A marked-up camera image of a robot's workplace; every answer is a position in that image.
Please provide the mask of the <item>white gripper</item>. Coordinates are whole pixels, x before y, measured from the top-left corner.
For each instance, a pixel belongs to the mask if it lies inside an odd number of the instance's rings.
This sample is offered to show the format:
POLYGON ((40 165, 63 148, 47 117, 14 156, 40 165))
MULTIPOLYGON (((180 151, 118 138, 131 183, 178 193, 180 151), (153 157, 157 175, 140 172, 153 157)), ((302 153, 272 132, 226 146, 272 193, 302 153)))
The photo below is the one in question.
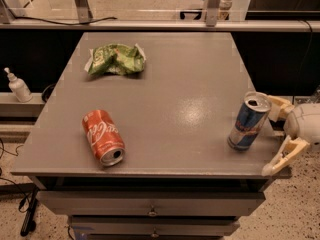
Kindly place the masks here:
POLYGON ((320 148, 320 104, 304 103, 295 107, 288 99, 269 95, 271 110, 268 118, 277 122, 285 120, 287 135, 277 154, 267 163, 262 176, 272 176, 304 153, 309 146, 320 148))

